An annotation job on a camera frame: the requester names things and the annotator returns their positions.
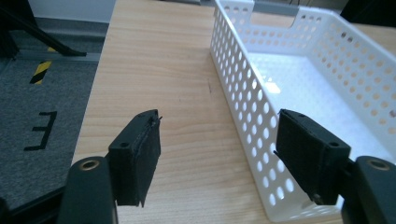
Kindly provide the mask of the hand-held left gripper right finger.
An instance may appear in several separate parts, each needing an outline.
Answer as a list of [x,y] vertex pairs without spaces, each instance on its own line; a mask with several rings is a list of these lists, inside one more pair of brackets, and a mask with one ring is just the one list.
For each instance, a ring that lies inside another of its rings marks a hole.
[[308,116],[279,111],[274,153],[315,204],[336,204],[339,173],[350,151],[351,146]]

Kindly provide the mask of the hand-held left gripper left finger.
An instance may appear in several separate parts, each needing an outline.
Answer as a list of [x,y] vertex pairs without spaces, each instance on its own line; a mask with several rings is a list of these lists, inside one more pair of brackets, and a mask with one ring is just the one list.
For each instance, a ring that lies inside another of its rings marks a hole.
[[136,115],[108,147],[107,161],[117,205],[144,206],[161,156],[157,109]]

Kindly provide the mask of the white perforated plastic basket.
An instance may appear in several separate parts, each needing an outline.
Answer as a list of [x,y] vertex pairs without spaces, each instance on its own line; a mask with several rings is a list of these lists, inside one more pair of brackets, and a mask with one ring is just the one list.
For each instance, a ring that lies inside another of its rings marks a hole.
[[396,56],[336,13],[215,0],[213,62],[268,218],[338,217],[275,155],[278,112],[307,115],[351,147],[396,164]]

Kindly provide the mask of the black tape floor marking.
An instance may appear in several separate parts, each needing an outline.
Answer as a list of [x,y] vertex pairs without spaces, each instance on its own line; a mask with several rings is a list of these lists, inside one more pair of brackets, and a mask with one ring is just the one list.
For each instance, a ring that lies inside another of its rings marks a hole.
[[35,126],[32,128],[33,132],[42,132],[42,138],[40,140],[40,144],[36,145],[36,146],[29,146],[29,147],[25,147],[23,150],[24,151],[37,151],[37,150],[43,150],[46,148],[47,143],[49,141],[50,138],[50,133],[52,131],[54,122],[57,118],[57,111],[50,111],[50,112],[40,112],[39,116],[40,117],[48,117],[48,123],[45,126]]

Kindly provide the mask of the yellow and black floor tape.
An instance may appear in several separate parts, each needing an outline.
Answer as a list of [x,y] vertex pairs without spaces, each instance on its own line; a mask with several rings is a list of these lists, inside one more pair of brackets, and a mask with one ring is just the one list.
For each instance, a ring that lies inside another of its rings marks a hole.
[[30,83],[35,85],[40,85],[45,75],[47,74],[51,64],[52,61],[50,60],[40,62],[30,80]]

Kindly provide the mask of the black metal stand leg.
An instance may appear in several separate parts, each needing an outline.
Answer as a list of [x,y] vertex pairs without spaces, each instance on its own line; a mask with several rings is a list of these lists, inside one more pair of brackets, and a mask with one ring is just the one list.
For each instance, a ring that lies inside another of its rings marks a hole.
[[13,30],[23,30],[63,56],[87,55],[67,47],[40,29],[28,0],[0,0],[0,58],[14,58],[20,51],[10,34]]

